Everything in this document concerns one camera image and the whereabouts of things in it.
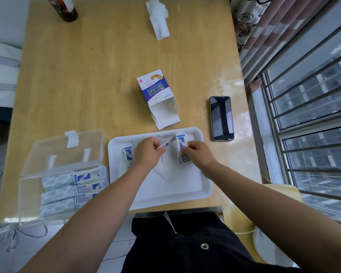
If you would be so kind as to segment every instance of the white tray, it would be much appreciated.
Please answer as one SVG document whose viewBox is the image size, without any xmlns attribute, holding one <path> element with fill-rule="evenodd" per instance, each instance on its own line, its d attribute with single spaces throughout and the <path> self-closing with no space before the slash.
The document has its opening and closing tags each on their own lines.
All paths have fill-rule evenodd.
<svg viewBox="0 0 341 273">
<path fill-rule="evenodd" d="M 202 131 L 196 127 L 113 138 L 108 144 L 110 183 L 113 183 L 126 171 L 124 147 L 135 148 L 137 142 L 156 135 L 161 136 L 162 142 L 164 142 L 180 131 L 186 133 L 188 141 L 203 142 Z M 142 183 L 130 210 L 206 198 L 211 195 L 212 182 L 191 161 L 179 163 L 176 140 L 171 141 L 167 146 L 167 151 L 163 154 L 163 163 L 169 165 L 175 176 L 166 181 L 152 169 Z"/>
</svg>

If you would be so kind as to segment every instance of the shirt button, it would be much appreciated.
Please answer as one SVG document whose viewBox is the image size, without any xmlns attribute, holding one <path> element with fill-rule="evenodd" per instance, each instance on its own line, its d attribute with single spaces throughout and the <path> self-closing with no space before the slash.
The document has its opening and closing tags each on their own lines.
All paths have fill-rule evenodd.
<svg viewBox="0 0 341 273">
<path fill-rule="evenodd" d="M 207 244 L 207 243 L 202 243 L 202 244 L 201 244 L 201 248 L 202 248 L 203 250 L 207 250 L 207 249 L 208 249 L 208 244 Z"/>
</svg>

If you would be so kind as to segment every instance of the person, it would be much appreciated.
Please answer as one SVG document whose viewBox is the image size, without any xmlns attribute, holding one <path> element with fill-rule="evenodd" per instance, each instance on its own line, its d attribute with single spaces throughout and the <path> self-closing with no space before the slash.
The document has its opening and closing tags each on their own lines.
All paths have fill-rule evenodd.
<svg viewBox="0 0 341 273">
<path fill-rule="evenodd" d="M 150 137 L 135 150 L 130 170 L 82 207 L 20 270 L 95 273 L 138 189 L 166 151 Z M 341 225 L 320 212 L 220 164 L 207 144 L 182 152 L 299 268 L 254 262 L 215 214 L 134 218 L 137 236 L 122 272 L 341 272 Z"/>
</svg>

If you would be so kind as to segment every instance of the wooden table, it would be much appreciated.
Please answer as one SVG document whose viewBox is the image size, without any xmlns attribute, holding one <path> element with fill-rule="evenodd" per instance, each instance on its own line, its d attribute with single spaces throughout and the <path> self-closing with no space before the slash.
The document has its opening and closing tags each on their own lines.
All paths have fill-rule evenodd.
<svg viewBox="0 0 341 273">
<path fill-rule="evenodd" d="M 79 18 L 73 23 L 64 22 L 47 1 L 31 1 L 0 222 L 18 221 L 18 180 L 35 140 L 102 128 L 107 144 L 116 136 L 157 131 L 136 82 L 157 69 L 180 106 L 181 122 L 166 129 L 200 128 L 220 162 L 261 183 L 228 0 L 161 2 L 171 36 L 157 41 L 145 0 L 75 0 Z M 232 142 L 210 140 L 208 99 L 220 95 L 231 96 Z M 230 204 L 214 185 L 206 199 L 141 211 Z"/>
</svg>

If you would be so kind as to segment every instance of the hand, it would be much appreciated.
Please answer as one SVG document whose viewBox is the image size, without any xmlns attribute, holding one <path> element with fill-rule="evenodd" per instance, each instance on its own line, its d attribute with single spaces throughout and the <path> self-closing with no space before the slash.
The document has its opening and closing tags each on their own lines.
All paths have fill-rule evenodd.
<svg viewBox="0 0 341 273">
<path fill-rule="evenodd" d="M 181 152 L 188 155 L 193 164 L 200 170 L 206 171 L 210 166 L 217 163 L 209 147 L 204 142 L 190 141 L 187 146 L 182 146 Z"/>
<path fill-rule="evenodd" d="M 154 137 L 144 139 L 138 143 L 134 152 L 134 165 L 142 165 L 149 171 L 152 170 L 158 164 L 160 156 L 167 150 L 165 147 L 156 150 L 161 144 Z"/>
</svg>

